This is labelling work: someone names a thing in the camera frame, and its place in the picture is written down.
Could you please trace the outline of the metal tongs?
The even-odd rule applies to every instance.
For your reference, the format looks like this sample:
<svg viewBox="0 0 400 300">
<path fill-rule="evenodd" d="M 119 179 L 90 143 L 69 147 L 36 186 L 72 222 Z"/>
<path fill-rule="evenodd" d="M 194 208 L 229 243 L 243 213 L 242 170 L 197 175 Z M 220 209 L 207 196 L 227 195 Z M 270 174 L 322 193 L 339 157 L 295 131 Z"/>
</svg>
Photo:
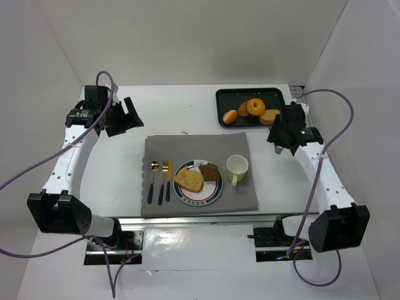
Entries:
<svg viewBox="0 0 400 300">
<path fill-rule="evenodd" d="M 282 153 L 282 151 L 283 151 L 283 148 L 281 147 L 281 146 L 278 146 L 278 145 L 274 145 L 274 152 L 276 153 L 276 154 L 281 154 Z"/>
</svg>

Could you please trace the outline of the large bread slice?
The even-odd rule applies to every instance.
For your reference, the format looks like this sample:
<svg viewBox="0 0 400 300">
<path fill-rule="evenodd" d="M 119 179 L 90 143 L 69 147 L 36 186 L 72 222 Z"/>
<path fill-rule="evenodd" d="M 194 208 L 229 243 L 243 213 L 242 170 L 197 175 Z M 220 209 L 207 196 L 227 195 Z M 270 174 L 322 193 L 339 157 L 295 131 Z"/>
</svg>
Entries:
<svg viewBox="0 0 400 300">
<path fill-rule="evenodd" d="M 174 177 L 174 182 L 181 188 L 193 193 L 200 193 L 203 190 L 204 179 L 200 172 L 181 168 Z"/>
</svg>

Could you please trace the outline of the dark brown bread piece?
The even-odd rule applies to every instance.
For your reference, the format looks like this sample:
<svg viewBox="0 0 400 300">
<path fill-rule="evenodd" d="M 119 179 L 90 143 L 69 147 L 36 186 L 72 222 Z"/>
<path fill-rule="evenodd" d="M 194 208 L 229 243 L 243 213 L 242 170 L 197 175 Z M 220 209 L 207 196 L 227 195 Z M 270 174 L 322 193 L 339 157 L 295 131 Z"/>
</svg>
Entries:
<svg viewBox="0 0 400 300">
<path fill-rule="evenodd" d="M 205 182 L 214 181 L 218 183 L 221 180 L 219 169 L 215 164 L 200 164 L 199 170 Z"/>
</svg>

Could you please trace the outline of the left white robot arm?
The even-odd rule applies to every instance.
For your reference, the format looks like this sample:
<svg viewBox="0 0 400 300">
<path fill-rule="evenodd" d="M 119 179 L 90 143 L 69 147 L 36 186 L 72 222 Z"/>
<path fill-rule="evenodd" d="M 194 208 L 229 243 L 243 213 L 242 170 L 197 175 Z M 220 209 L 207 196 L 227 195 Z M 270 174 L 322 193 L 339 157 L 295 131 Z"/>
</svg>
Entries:
<svg viewBox="0 0 400 300">
<path fill-rule="evenodd" d="M 63 153 L 39 193 L 27 206 L 41 232 L 117 239 L 119 221 L 93 214 L 80 200 L 81 181 L 101 131 L 109 137 L 144 124 L 130 97 L 119 101 L 106 86 L 85 86 L 84 99 L 66 116 Z"/>
</svg>

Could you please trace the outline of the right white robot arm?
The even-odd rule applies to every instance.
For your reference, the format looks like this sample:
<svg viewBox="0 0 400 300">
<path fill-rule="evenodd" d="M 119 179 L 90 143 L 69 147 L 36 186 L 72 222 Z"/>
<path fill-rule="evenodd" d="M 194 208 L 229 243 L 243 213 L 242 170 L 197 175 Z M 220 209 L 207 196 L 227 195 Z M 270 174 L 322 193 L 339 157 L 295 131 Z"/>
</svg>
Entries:
<svg viewBox="0 0 400 300">
<path fill-rule="evenodd" d="M 282 217 L 275 222 L 277 233 L 290 243 L 300 239 L 323 253 L 360 246 L 370 213 L 359 206 L 340 181 L 326 152 L 324 141 L 315 127 L 306 125 L 301 104 L 281 106 L 267 141 L 277 148 L 290 150 L 304 169 L 312 185 L 311 197 L 318 203 L 319 216 L 305 214 Z"/>
</svg>

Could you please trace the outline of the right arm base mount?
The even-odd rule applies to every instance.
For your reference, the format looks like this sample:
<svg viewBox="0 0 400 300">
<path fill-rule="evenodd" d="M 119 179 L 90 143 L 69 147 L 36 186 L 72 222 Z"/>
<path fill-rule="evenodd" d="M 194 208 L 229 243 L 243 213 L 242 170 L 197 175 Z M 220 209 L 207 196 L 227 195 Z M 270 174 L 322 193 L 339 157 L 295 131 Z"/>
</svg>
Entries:
<svg viewBox="0 0 400 300">
<path fill-rule="evenodd" d="M 296 255 L 298 260 L 313 259 L 308 242 L 286 254 L 293 238 L 278 236 L 272 227 L 254 227 L 247 238 L 254 242 L 257 263 L 292 261 Z"/>
</svg>

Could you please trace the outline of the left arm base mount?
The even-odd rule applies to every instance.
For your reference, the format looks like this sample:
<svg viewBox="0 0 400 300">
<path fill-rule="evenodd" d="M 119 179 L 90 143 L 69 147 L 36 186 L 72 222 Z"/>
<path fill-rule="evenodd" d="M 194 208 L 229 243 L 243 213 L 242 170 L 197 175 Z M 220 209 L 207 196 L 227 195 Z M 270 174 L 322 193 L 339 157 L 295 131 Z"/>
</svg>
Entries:
<svg viewBox="0 0 400 300">
<path fill-rule="evenodd" d="M 118 239 L 101 238 L 107 252 L 110 265 L 139 265 L 143 261 L 144 229 L 134 228 L 121 231 Z M 97 241 L 88 241 L 84 257 L 85 266 L 103 266 L 106 264 L 104 251 Z"/>
</svg>

